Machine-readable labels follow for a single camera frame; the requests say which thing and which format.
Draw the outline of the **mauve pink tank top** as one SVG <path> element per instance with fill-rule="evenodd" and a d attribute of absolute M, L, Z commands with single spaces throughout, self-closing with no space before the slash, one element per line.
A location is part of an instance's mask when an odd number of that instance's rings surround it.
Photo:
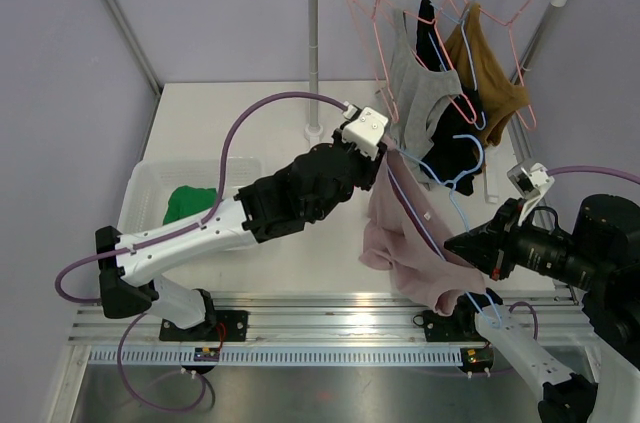
<path fill-rule="evenodd" d="M 386 136 L 388 149 L 371 189 L 360 261 L 387 271 L 398 293 L 441 315 L 453 313 L 466 292 L 483 294 L 481 272 L 444 248 L 452 236 Z"/>

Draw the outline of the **pink hanger of green top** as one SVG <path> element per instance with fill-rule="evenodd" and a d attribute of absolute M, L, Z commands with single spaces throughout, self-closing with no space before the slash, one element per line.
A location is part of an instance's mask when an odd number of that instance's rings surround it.
<path fill-rule="evenodd" d="M 380 0 L 374 0 L 370 7 L 360 0 L 346 0 L 346 3 L 358 40 L 372 70 L 378 94 L 382 98 L 391 122 L 398 123 L 398 105 L 391 90 L 389 69 L 378 31 L 377 16 Z"/>

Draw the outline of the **green tank top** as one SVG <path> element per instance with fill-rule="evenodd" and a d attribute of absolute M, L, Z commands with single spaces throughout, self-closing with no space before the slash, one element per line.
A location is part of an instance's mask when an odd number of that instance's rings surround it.
<path fill-rule="evenodd" d="M 217 190 L 215 188 L 178 187 L 168 199 L 163 224 L 174 223 L 209 210 L 215 203 L 216 198 Z"/>

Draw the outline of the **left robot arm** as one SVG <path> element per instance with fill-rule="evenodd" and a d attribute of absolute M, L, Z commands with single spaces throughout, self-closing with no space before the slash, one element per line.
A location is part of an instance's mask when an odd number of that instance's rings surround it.
<path fill-rule="evenodd" d="M 213 337 L 218 318 L 210 293 L 185 288 L 165 272 L 206 252 L 248 248 L 324 220 L 356 189 L 371 189 L 387 150 L 384 133 L 377 124 L 364 130 L 344 125 L 334 131 L 332 142 L 314 146 L 222 200 L 213 214 L 190 217 L 187 225 L 174 222 L 137 234 L 98 231 L 97 239 L 113 236 L 115 251 L 100 265 L 104 316 L 155 315 L 176 331 L 178 341 Z"/>

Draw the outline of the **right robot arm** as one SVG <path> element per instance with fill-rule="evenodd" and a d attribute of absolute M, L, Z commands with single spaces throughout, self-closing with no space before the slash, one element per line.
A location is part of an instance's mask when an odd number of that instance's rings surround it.
<path fill-rule="evenodd" d="M 494 218 L 448 239 L 445 248 L 493 280 L 522 266 L 583 291 L 582 311 L 600 342 L 601 369 L 592 383 L 557 362 L 497 307 L 499 319 L 468 305 L 454 314 L 456 332 L 480 335 L 532 391 L 544 422 L 636 422 L 639 419 L 639 207 L 595 194 L 579 208 L 574 228 L 533 224 L 523 200 L 510 199 Z"/>

